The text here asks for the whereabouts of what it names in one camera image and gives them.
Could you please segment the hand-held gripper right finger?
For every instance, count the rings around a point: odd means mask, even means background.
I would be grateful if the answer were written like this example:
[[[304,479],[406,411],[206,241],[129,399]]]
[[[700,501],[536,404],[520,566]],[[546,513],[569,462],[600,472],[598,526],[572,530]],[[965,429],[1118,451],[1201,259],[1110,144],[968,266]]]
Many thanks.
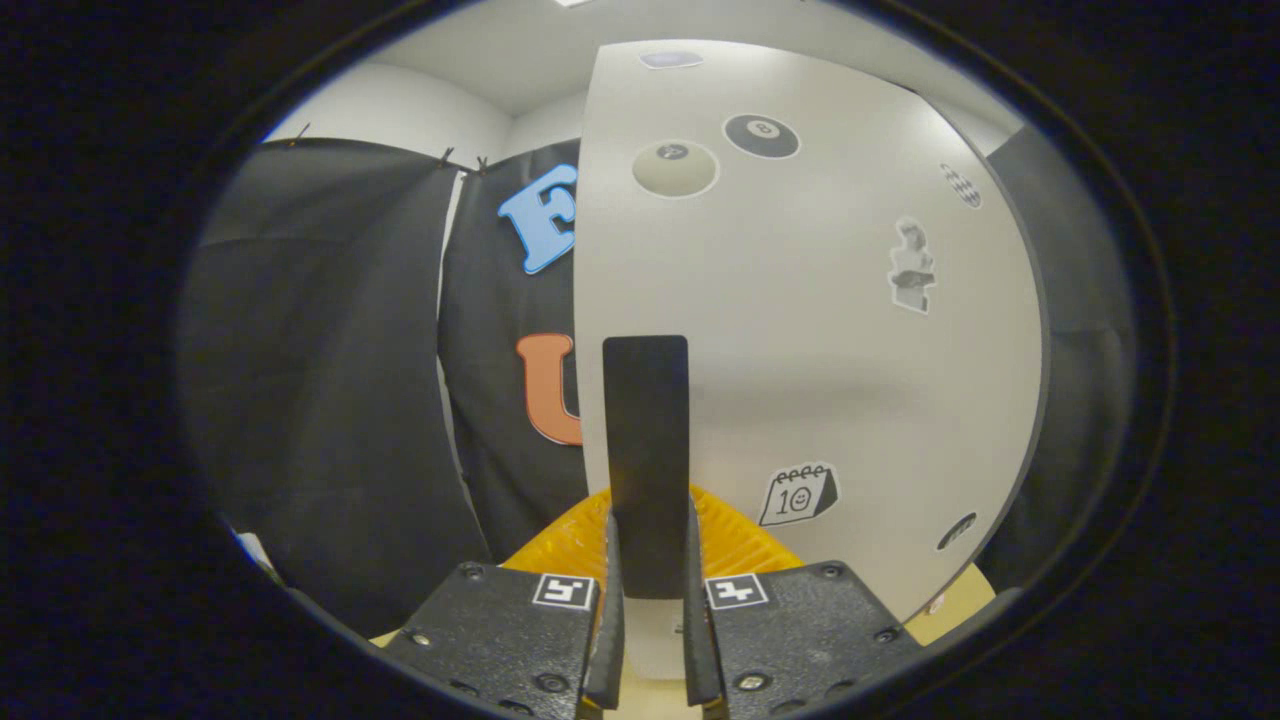
[[[707,719],[810,717],[925,655],[845,562],[803,562],[698,487],[685,569],[687,698]]]

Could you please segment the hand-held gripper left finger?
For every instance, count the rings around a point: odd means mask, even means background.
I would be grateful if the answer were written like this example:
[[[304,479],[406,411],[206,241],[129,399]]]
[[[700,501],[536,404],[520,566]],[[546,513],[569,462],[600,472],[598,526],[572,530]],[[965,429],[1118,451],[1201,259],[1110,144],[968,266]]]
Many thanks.
[[[458,565],[385,650],[488,714],[599,719],[623,661],[616,541],[609,493],[591,495],[507,562]]]

